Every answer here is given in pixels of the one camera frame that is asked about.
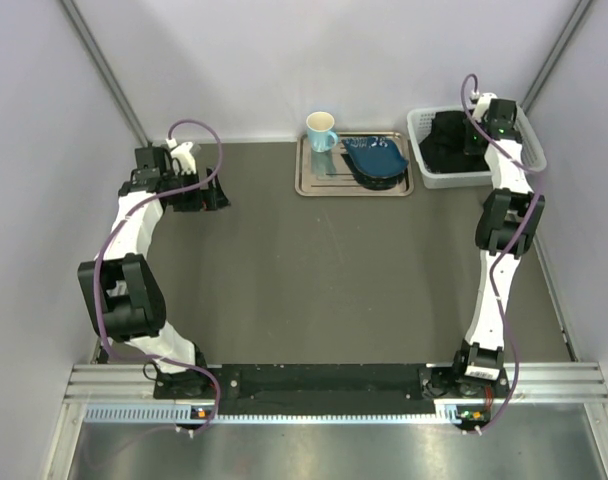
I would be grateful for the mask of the black button shirt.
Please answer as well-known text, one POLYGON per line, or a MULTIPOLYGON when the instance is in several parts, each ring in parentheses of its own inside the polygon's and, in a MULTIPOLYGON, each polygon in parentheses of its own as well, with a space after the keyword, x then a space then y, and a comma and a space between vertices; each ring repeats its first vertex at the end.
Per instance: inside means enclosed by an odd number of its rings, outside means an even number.
POLYGON ((419 144, 426 168, 434 174, 488 171, 482 155, 466 154, 466 115, 462 111, 437 112, 429 134, 419 144))

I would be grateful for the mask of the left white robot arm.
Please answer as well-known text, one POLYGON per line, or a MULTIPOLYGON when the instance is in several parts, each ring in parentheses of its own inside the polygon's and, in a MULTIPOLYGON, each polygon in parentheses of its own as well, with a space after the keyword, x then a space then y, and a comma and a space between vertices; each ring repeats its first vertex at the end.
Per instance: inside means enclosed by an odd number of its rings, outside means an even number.
POLYGON ((104 344, 134 347, 154 357, 167 374, 206 363, 195 343, 167 319, 164 295, 147 261, 153 233, 167 210, 196 213, 230 204, 213 169, 200 179, 198 149, 174 140, 136 149, 136 167, 118 191, 108 243, 77 270, 93 329, 104 344))

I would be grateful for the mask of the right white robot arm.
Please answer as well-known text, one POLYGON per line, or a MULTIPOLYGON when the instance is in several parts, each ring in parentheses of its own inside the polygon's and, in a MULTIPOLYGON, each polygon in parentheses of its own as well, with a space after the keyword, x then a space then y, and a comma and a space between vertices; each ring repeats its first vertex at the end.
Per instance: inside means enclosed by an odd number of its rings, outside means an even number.
POLYGON ((533 244, 545 206, 521 160, 518 109, 493 93, 477 96, 469 113, 467 145, 485 147, 493 190, 476 227, 481 276, 471 324, 454 358, 461 383, 493 385, 502 376, 505 313, 514 275, 533 244))

